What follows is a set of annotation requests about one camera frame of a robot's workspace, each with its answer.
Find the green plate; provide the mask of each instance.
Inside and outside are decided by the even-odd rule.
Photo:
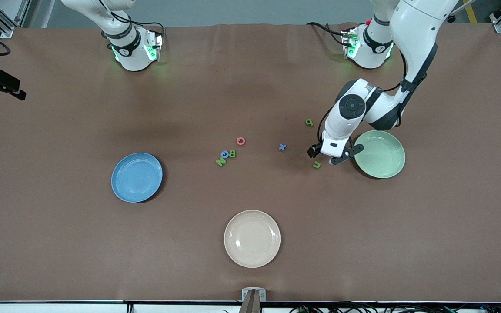
[[[376,178],[396,176],[405,166],[405,150],[399,140],[385,131],[371,130],[360,135],[354,144],[364,150],[355,161],[365,173]]]

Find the gray floor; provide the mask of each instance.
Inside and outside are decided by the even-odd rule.
[[[473,11],[479,23],[490,22],[488,15],[501,0],[477,0]],[[367,0],[139,0],[128,14],[141,22],[161,22],[167,27],[211,26],[215,24],[339,24],[364,22],[372,16]],[[30,27],[92,28],[96,25],[60,0],[37,0],[29,14]],[[468,23],[465,11],[455,23]]]
[[[367,0],[141,0],[127,11],[139,22],[170,27],[215,24],[306,24],[364,22],[372,16]],[[95,27],[88,18],[57,0],[51,28]]]

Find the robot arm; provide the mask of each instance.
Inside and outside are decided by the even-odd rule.
[[[159,58],[162,35],[129,22],[123,10],[136,0],[61,0],[96,23],[111,42],[115,59],[129,71],[145,69]]]
[[[324,123],[322,142],[308,150],[332,156],[332,164],[352,158],[362,151],[360,145],[346,147],[352,132],[364,120],[376,130],[398,124],[415,89],[426,77],[437,51],[436,35],[455,0],[401,0],[390,19],[390,33],[407,62],[407,73],[393,96],[379,87],[358,79],[347,83],[336,98]]]

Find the brown table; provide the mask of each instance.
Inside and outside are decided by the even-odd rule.
[[[0,300],[230,300],[261,286],[269,300],[501,301],[501,35],[489,24],[441,29],[391,131],[407,162],[390,180],[323,156],[314,169],[304,121],[351,79],[395,85],[397,53],[368,71],[310,26],[172,28],[163,63],[129,73],[98,29],[19,29],[8,44],[0,67],[28,96],[0,93]],[[219,168],[225,149],[238,156]],[[137,151],[166,179],[127,204],[110,176]],[[223,247],[249,209],[282,234],[254,270]]]

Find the plate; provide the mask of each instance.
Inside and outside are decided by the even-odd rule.
[[[354,144],[364,150],[354,159],[366,174],[376,178],[396,176],[405,166],[405,150],[399,140],[385,131],[371,130],[360,135]]]
[[[161,164],[155,156],[143,152],[126,156],[111,174],[111,189],[121,200],[136,203],[151,198],[163,178]]]
[[[231,260],[256,269],[276,257],[281,244],[280,229],[268,214],[247,210],[231,218],[225,228],[223,243]]]

